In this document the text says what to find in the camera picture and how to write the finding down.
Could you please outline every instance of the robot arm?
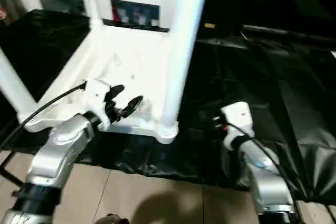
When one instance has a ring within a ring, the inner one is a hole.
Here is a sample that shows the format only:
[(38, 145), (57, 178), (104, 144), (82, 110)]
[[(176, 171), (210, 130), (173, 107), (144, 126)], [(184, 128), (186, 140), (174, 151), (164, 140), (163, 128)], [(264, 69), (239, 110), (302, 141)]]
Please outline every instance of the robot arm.
[(231, 104), (222, 108), (222, 113), (223, 124), (227, 124), (224, 146), (238, 151), (244, 167), (241, 179), (248, 181), (260, 223), (301, 223), (287, 183), (278, 170), (276, 154), (250, 138), (254, 131), (248, 104)]
[[(125, 109), (118, 109), (112, 101), (123, 86), (111, 88), (104, 106), (110, 122), (130, 115), (142, 101), (136, 97)], [(93, 112), (77, 114), (50, 131), (47, 143), (35, 155), (26, 181), (14, 193), (17, 198), (1, 224), (50, 224), (60, 204), (62, 190), (79, 154), (101, 128), (101, 115)]]

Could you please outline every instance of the floor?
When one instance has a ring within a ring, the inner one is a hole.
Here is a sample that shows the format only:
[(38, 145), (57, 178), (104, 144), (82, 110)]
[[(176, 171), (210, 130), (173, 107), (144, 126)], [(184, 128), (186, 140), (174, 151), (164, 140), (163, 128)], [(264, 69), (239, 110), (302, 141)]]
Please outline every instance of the floor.
[[(0, 162), (8, 153), (0, 153)], [(24, 180), (33, 156), (16, 154), (7, 170)], [(0, 177), (0, 216), (14, 203), (16, 186)], [(300, 202), (307, 224), (332, 224), (324, 206)], [(55, 224), (92, 224), (109, 213), (132, 224), (255, 224), (249, 193), (75, 165), (57, 208)]]

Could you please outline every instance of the silver metal joint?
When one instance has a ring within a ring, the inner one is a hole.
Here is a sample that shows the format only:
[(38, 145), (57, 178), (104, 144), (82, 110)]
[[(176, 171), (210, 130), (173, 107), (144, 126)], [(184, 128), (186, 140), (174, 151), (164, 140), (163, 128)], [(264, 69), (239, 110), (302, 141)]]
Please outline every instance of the silver metal joint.
[[(277, 162), (277, 156), (264, 149)], [(258, 214), (264, 212), (294, 212), (293, 199), (285, 180), (273, 161), (253, 141), (239, 148), (246, 165), (246, 175)]]
[(91, 123), (78, 114), (50, 131), (47, 143), (35, 155), (27, 181), (62, 188), (78, 155), (94, 137)]

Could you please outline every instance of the black cable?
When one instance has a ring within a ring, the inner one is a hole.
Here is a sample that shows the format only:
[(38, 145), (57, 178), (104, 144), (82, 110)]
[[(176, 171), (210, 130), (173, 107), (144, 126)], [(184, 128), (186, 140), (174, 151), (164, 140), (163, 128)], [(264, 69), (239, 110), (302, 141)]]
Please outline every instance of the black cable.
[(14, 135), (16, 135), (17, 133), (20, 132), (20, 130), (23, 129), (23, 127), (26, 125), (26, 123), (28, 123), (33, 117), (35, 117), (37, 114), (39, 114), (42, 110), (44, 110), (45, 108), (49, 107), (50, 105), (52, 105), (53, 103), (57, 102), (58, 100), (62, 99), (63, 97), (75, 92), (78, 89), (84, 89), (85, 88), (86, 83), (82, 83), (70, 90), (68, 90), (67, 92), (55, 97), (54, 99), (50, 100), (49, 102), (47, 102), (46, 104), (44, 104), (43, 106), (41, 106), (40, 108), (38, 108), (33, 114), (31, 114), (29, 117), (27, 117), (17, 128), (15, 128), (11, 134), (8, 135), (8, 137), (0, 144), (0, 150), (9, 142), (9, 140), (11, 140)]
[[(49, 107), (50, 105), (52, 105), (53, 103), (57, 102), (58, 100), (62, 99), (63, 97), (75, 92), (78, 89), (84, 89), (85, 88), (86, 83), (82, 83), (70, 90), (68, 90), (67, 92), (55, 97), (54, 99), (50, 100), (49, 102), (47, 102), (46, 104), (44, 104), (43, 106), (41, 106), (38, 110), (36, 110), (33, 114), (31, 114), (29, 117), (27, 117), (18, 127), (16, 127), (11, 134), (8, 135), (8, 137), (0, 144), (0, 152), (2, 150), (2, 148), (16, 135), (18, 134), (23, 127), (26, 125), (26, 123), (28, 123), (33, 117), (35, 117), (37, 114), (39, 114), (42, 110), (44, 110), (45, 108)], [(15, 154), (15, 151), (12, 151), (9, 156), (13, 156)], [(17, 185), (18, 187), (20, 187), (21, 185), (23, 185), (23, 182), (17, 178), (16, 176), (14, 176), (13, 174), (11, 174), (10, 172), (6, 171), (5, 168), (3, 166), (0, 167), (0, 175), (2, 175), (4, 178), (8, 179), (10, 182), (14, 183), (15, 185)]]
[(274, 158), (265, 150), (264, 146), (259, 143), (258, 140), (256, 140), (255, 138), (253, 138), (252, 136), (250, 136), (248, 133), (246, 133), (243, 129), (241, 129), (240, 127), (238, 127), (237, 125), (235, 124), (232, 124), (232, 123), (229, 123), (229, 122), (226, 122), (227, 125), (230, 125), (232, 126), (233, 128), (237, 129), (238, 131), (240, 131), (241, 133), (243, 133), (246, 137), (248, 137), (252, 142), (254, 142), (264, 153), (265, 155), (273, 162), (273, 164), (276, 166), (276, 168), (278, 169), (279, 171), (279, 174), (280, 176), (284, 179), (287, 187), (288, 187), (288, 190), (289, 190), (289, 193), (293, 199), (293, 204), (294, 204), (294, 208), (296, 210), (296, 213), (298, 214), (299, 218), (301, 221), (303, 221), (303, 217), (302, 217), (302, 214), (301, 214), (301, 211), (300, 211), (300, 208), (297, 204), (297, 202), (294, 200), (294, 193), (292, 192), (291, 188), (290, 188), (290, 185), (289, 185), (289, 178), (287, 176), (287, 174), (284, 172), (284, 169), (282, 168), (282, 165), (280, 165), (280, 162), (276, 162), (274, 160)]

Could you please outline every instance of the black tarp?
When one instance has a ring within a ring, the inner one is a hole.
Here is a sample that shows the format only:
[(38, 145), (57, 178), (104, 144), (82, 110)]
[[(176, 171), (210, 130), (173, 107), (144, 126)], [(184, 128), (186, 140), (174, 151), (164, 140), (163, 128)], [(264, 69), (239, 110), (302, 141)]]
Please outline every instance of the black tarp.
[[(87, 32), (85, 17), (33, 11), (0, 32), (0, 45), (37, 99)], [(100, 133), (78, 162), (244, 189), (235, 184), (234, 170), (230, 176), (222, 171), (222, 137), (213, 131), (211, 117), (224, 105), (246, 101), (257, 138), (279, 156), (296, 197), (336, 205), (335, 69), (336, 60), (328, 50), (236, 37), (197, 42), (176, 140), (161, 145), (152, 137)], [(4, 99), (1, 108), (4, 128), (15, 114)], [(2, 131), (1, 139), (13, 125)], [(6, 148), (35, 153), (47, 134), (48, 130), (24, 132)], [(234, 158), (224, 160), (237, 167)]]

